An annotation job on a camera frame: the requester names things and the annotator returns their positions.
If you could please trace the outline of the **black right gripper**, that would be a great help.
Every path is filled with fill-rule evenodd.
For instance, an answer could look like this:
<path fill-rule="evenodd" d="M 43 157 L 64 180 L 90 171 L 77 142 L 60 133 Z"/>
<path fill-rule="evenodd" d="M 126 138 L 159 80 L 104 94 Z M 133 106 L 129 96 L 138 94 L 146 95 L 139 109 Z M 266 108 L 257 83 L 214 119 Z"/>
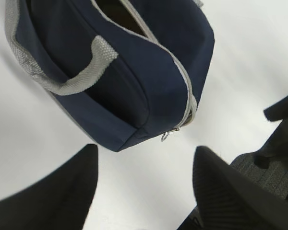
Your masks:
<path fill-rule="evenodd" d="M 257 151 L 230 164 L 262 189 L 288 201 L 288 96 L 264 110 L 269 121 L 283 120 Z"/>

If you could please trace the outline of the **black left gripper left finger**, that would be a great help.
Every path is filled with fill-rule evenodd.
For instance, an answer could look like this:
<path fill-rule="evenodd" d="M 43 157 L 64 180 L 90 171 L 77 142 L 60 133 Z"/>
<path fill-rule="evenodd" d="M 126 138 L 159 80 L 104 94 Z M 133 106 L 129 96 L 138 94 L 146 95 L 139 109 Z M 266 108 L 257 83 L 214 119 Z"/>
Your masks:
<path fill-rule="evenodd" d="M 98 182 L 98 147 L 87 144 L 54 172 L 0 201 L 0 230 L 81 230 Z"/>

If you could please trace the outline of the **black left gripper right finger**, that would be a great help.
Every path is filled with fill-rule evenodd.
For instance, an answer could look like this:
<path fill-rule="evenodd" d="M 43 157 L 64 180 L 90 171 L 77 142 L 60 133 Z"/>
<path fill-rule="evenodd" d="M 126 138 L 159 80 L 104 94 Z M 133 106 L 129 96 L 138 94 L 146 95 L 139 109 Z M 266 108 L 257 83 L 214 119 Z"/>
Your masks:
<path fill-rule="evenodd" d="M 252 182 L 208 147 L 196 148 L 192 183 L 197 211 L 180 230 L 288 230 L 288 201 Z"/>

